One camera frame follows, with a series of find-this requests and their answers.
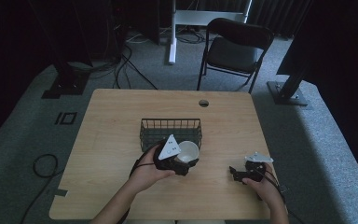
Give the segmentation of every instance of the hand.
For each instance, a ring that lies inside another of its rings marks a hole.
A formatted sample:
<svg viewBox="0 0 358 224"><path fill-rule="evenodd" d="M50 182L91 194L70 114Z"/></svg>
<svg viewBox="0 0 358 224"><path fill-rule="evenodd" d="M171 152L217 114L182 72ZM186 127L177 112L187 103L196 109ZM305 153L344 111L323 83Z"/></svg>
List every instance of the hand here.
<svg viewBox="0 0 358 224"><path fill-rule="evenodd" d="M158 170L153 163L153 155L159 145L151 148L139 162L138 167L133 171L128 184L136 193L150 188L160 179L175 175L173 170Z"/></svg>
<svg viewBox="0 0 358 224"><path fill-rule="evenodd" d="M272 168L268 164L266 164L266 170L267 172L265 175L274 181L275 177L270 174L272 172ZM263 178L260 182L244 178L242 182L254 189L258 196L260 196L260 198L267 203L270 209L276 206L283 206L283 200L280 192L266 178Z"/></svg>

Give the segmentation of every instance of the black wire basket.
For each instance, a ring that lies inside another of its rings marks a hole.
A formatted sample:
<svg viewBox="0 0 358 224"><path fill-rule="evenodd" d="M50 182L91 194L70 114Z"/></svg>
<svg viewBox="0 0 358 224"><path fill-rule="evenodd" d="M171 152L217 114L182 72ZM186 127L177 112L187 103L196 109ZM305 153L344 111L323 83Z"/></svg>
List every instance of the black wire basket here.
<svg viewBox="0 0 358 224"><path fill-rule="evenodd" d="M201 147L200 119L142 119L141 149L145 152L160 140L168 139L173 134L176 142L194 142Z"/></svg>

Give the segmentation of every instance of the white cup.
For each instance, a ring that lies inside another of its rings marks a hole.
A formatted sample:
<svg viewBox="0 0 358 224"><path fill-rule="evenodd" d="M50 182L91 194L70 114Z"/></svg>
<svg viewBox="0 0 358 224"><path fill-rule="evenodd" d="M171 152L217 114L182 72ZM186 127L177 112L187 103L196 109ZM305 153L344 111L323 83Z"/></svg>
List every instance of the white cup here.
<svg viewBox="0 0 358 224"><path fill-rule="evenodd" d="M190 141L183 141L179 143L181 152L177 155L177 159L184 163L189 163L199 157L199 147Z"/></svg>

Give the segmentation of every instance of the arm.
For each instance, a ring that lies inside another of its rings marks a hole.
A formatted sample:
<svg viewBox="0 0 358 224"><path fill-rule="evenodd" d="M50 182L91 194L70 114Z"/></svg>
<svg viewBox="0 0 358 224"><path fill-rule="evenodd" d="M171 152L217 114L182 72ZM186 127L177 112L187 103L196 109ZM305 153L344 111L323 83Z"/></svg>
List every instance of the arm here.
<svg viewBox="0 0 358 224"><path fill-rule="evenodd" d="M134 170L131 177L91 221L91 224L117 223L130 208L131 203L139 192L150 188L160 179L175 175L175 171L158 170L153 164L153 155L156 147L149 150L139 162L138 168Z"/></svg>
<svg viewBox="0 0 358 224"><path fill-rule="evenodd" d="M274 177L270 174L272 169L268 164L266 164L266 166L268 171L266 172L266 176L273 180ZM268 205L272 224L289 223L287 211L280 192L277 191L277 189L271 183L269 183L266 178L263 178L260 182L256 182L249 178L244 178L242 182L254 189L258 196L260 196L260 198Z"/></svg>

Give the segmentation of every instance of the stand base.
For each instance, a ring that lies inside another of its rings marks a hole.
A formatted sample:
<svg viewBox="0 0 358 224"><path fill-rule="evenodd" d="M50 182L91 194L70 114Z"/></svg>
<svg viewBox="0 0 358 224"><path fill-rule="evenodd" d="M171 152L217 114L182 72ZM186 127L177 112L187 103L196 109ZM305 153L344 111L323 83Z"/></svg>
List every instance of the stand base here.
<svg viewBox="0 0 358 224"><path fill-rule="evenodd" d="M304 99L304 96L300 89L296 90L295 94L289 99L284 99L279 96L279 92L284 85L284 82L267 82L269 92L271 92L272 98L276 105L302 105L307 106L309 103Z"/></svg>
<svg viewBox="0 0 358 224"><path fill-rule="evenodd" d="M86 88L87 81L89 80L90 73L77 73L76 79L71 86L62 86L60 84L60 75L54 80L50 90L45 91L42 99L59 99L61 95L81 95Z"/></svg>

